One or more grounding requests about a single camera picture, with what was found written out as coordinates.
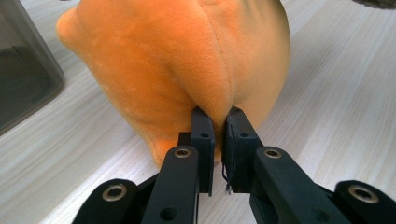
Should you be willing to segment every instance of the metal bolt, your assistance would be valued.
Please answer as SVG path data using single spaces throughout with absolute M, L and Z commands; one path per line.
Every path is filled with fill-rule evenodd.
M 188 149 L 178 149 L 175 151 L 175 156 L 178 158 L 187 158 L 191 155 L 191 151 L 189 151 Z
M 376 194 L 374 194 L 369 189 L 358 186 L 352 185 L 348 188 L 348 192 L 356 199 L 365 202 L 365 203 L 378 203 L 379 199 Z
M 107 202 L 115 202 L 123 198 L 126 194 L 126 191 L 127 189 L 123 184 L 110 185 L 110 187 L 103 191 L 102 198 Z
M 265 149 L 264 155 L 272 159 L 278 159 L 282 157 L 282 153 L 275 149 Z

